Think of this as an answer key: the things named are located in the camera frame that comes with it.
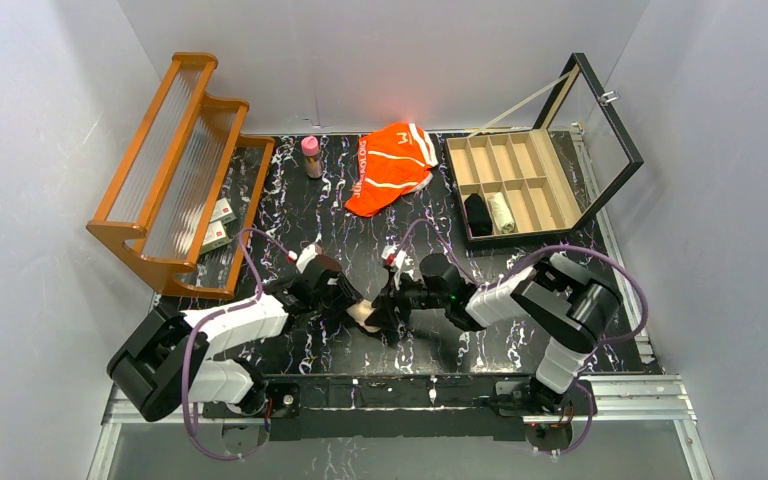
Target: pink lid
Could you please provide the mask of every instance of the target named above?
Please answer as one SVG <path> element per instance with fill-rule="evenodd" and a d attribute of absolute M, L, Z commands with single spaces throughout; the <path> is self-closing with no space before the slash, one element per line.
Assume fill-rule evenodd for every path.
<path fill-rule="evenodd" d="M 302 153 L 306 157 L 313 157 L 319 153 L 319 140 L 316 137 L 305 137 L 302 139 Z"/>

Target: orange cloth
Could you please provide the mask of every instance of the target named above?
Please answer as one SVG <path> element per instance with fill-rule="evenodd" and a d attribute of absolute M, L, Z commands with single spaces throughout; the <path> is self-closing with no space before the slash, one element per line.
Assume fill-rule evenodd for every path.
<path fill-rule="evenodd" d="M 413 123 L 394 123 L 361 137 L 360 180 L 346 208 L 371 217 L 400 196 L 421 190 L 431 181 L 437 155 L 431 138 Z"/>

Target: black marble table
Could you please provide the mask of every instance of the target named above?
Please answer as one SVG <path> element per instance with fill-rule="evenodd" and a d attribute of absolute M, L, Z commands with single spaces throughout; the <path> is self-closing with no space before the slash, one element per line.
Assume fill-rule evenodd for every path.
<path fill-rule="evenodd" d="M 345 268 L 352 284 L 373 299 L 387 274 L 379 260 L 386 245 L 395 244 L 407 226 L 418 218 L 433 221 L 451 242 L 462 263 L 479 280 L 496 279 L 517 259 L 545 243 L 523 243 L 516 248 L 469 254 L 464 249 L 464 230 L 455 213 L 458 195 L 451 179 L 445 153 L 445 136 L 435 134 L 440 165 L 431 183 L 420 192 L 406 195 L 372 218 L 361 218 L 343 205 L 358 178 L 358 135 L 320 137 L 325 174 L 321 180 L 305 175 L 300 148 L 302 137 L 276 138 L 276 148 L 258 208 L 255 226 L 266 230 L 291 250 L 298 252 L 318 242 L 325 252 Z M 238 150 L 226 178 L 223 196 L 231 200 L 241 217 L 247 206 L 251 185 L 257 174 L 260 154 Z M 584 190 L 577 185 L 577 192 Z M 594 220 L 584 228 L 560 238 L 606 253 L 599 227 Z M 277 249 L 267 248 L 258 237 L 252 240 L 252 257 L 265 281 L 292 268 Z M 418 262 L 431 252 L 442 252 L 436 236 L 424 226 L 417 228 L 408 254 Z M 215 254 L 213 263 L 227 263 L 229 253 Z M 613 281 L 610 268 L 588 257 L 570 258 Z M 209 269 L 200 269 L 200 281 L 209 283 Z M 237 298 L 254 292 L 254 280 L 246 270 L 241 274 Z M 200 308 L 214 303 L 192 298 L 164 298 L 180 309 Z M 608 329 L 615 336 L 630 331 L 621 311 Z M 549 336 L 528 317 L 492 325 L 481 332 L 462 332 L 442 312 L 415 311 L 408 325 L 395 334 L 370 335 L 348 317 L 299 319 L 292 331 L 276 338 L 251 342 L 228 352 L 242 356 L 266 374 L 442 374 L 480 372 L 533 373 Z M 642 372 L 644 365 L 634 342 L 600 347 L 587 365 L 593 373 Z"/>

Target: brown wooden rack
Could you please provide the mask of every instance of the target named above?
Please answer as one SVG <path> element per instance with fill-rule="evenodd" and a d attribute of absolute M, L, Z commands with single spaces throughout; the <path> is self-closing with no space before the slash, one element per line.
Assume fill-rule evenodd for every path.
<path fill-rule="evenodd" d="M 176 53 L 101 200 L 90 231 L 156 292 L 231 299 L 243 264 L 242 245 L 224 285 L 188 282 L 198 268 L 213 206 L 237 147 L 263 149 L 243 227 L 251 226 L 274 140 L 240 133 L 245 100 L 209 95 L 218 61 L 209 53 Z"/>

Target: metal latch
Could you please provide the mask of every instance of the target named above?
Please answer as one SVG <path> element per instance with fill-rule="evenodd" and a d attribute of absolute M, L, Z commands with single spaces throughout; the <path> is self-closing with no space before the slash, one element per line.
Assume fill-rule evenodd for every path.
<path fill-rule="evenodd" d="M 602 106 L 605 106 L 614 100 L 619 100 L 620 94 L 616 92 L 616 90 L 611 90 L 610 92 L 605 92 L 602 95 L 599 95 L 599 104 Z"/>

